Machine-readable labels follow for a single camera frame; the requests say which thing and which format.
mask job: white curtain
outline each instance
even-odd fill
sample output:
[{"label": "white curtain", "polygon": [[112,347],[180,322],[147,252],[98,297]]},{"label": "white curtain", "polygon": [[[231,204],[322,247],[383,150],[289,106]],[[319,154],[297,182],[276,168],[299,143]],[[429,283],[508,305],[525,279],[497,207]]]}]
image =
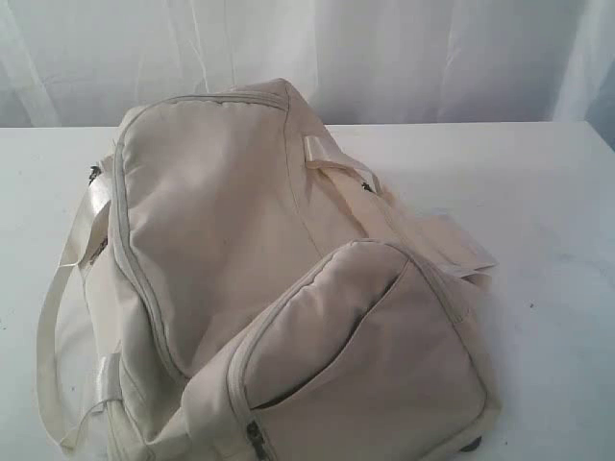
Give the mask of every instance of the white curtain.
[{"label": "white curtain", "polygon": [[275,77],[327,123],[588,119],[615,137],[613,0],[0,0],[0,126]]}]

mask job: front pocket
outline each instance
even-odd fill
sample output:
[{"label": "front pocket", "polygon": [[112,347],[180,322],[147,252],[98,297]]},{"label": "front pocket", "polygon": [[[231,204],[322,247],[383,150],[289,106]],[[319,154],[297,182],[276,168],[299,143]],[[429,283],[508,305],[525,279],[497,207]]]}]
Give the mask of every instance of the front pocket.
[{"label": "front pocket", "polygon": [[[355,305],[347,303],[346,284],[360,287],[377,277],[381,266],[371,259],[360,269],[340,264],[336,278],[325,268],[322,278],[336,287],[335,296],[316,303],[313,284],[299,288],[303,303],[287,303],[253,347],[243,386],[261,440],[278,461],[418,459],[482,412],[485,391],[470,356],[436,288],[409,256],[359,317],[323,317],[322,330],[310,324],[304,335],[302,322],[284,319]],[[351,277],[340,278],[351,269]],[[327,291],[324,280],[315,281]],[[329,334],[347,336],[323,361],[321,342]]]}]

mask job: white table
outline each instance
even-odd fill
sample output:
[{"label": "white table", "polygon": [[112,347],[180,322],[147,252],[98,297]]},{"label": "white table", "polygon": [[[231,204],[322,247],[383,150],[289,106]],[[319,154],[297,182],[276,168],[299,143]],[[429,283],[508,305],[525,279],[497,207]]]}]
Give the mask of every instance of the white table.
[{"label": "white table", "polygon": [[[615,153],[586,123],[330,127],[498,260],[480,313],[504,412],[467,460],[615,459]],[[34,398],[39,305],[111,128],[2,129],[0,457],[62,459]]]}]

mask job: canvas bag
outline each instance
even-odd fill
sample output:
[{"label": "canvas bag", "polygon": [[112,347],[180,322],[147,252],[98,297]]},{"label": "canvas bag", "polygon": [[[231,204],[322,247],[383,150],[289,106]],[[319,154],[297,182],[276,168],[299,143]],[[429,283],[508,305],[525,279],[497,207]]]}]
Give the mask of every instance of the canvas bag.
[{"label": "canvas bag", "polygon": [[[126,460],[441,459],[491,426],[480,291],[451,275],[480,249],[404,216],[288,82],[134,109],[96,173],[38,326],[66,454],[91,414]],[[75,267],[99,362],[69,428],[54,344]]]}]

